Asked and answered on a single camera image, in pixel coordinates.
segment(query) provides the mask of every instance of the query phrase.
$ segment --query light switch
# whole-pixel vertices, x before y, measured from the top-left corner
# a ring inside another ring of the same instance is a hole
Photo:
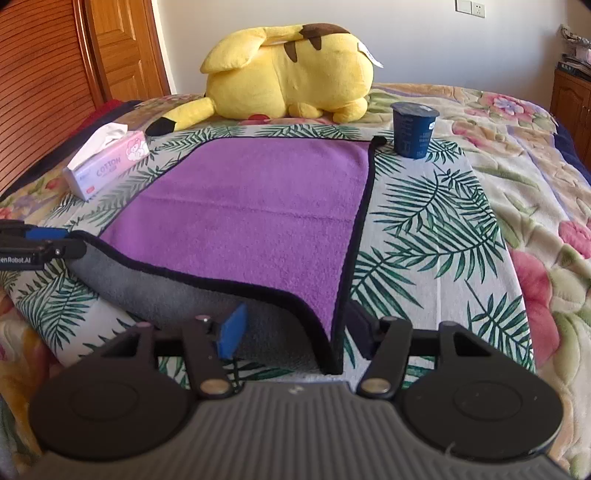
[[[456,0],[456,12],[472,14],[472,2],[470,0]]]

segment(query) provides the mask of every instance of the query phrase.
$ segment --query wooden cabinet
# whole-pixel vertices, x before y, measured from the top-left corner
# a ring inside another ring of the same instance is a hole
[[[591,169],[591,82],[556,70],[550,113],[573,136],[577,155]]]

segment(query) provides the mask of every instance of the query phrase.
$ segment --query white wall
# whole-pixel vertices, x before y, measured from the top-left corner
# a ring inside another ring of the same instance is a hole
[[[591,37],[591,12],[579,0],[483,0],[485,19],[457,13],[454,0],[156,1],[180,93],[204,89],[201,62],[232,31],[328,22],[359,37],[385,65],[376,81],[466,86],[548,107],[564,49],[560,24]]]

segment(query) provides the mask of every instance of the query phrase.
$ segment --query power outlet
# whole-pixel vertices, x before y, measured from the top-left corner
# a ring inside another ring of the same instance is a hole
[[[484,5],[472,2],[472,15],[476,17],[486,18],[486,12]]]

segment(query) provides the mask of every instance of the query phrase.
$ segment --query blue yogurt cup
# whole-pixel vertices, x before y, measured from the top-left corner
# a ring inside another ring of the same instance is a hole
[[[439,112],[419,103],[397,102],[394,111],[394,151],[407,158],[424,158]]]

